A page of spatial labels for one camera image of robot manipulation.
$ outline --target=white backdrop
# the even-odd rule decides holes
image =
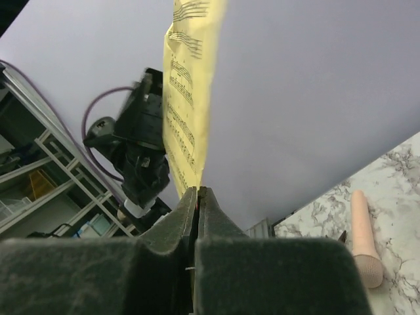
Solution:
[[[229,0],[203,183],[242,228],[280,219],[420,130],[420,2]],[[80,137],[87,103],[161,69],[169,0],[31,0],[0,39]],[[90,122],[115,115],[125,95]],[[162,198],[177,203],[173,186]]]

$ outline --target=gray marble vein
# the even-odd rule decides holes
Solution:
[[[384,282],[367,290],[375,315],[420,315],[420,134],[337,185],[275,226],[277,237],[328,236],[347,230],[350,196],[361,189],[368,203]]]

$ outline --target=sheet music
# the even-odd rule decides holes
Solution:
[[[210,88],[226,0],[174,0],[163,50],[163,141],[181,197],[200,187]]]

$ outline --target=white marble surface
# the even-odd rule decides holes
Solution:
[[[303,207],[275,227],[277,237],[328,236],[347,230],[350,195],[369,203],[384,281],[367,294],[374,315],[420,314],[420,133]]]

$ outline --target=shelving unit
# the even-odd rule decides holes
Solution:
[[[29,102],[20,102],[23,98],[9,94],[3,99],[6,104],[2,104],[0,98],[0,134],[15,148],[32,143],[32,149],[39,151],[39,157],[0,176],[0,200],[27,197],[21,187],[27,186],[29,175],[37,171],[45,173],[56,187],[28,204],[22,204],[7,218],[2,220],[0,217],[0,240],[24,238],[32,232],[49,233],[61,224],[65,225],[56,230],[54,236],[74,237],[77,231],[99,217],[105,224],[102,232],[109,224],[101,237],[135,235],[137,231],[133,226],[126,227],[118,221],[118,202],[77,150],[69,146],[68,139],[63,143],[64,135],[57,128],[51,128],[50,123],[44,124],[34,116],[36,110],[29,110]]]

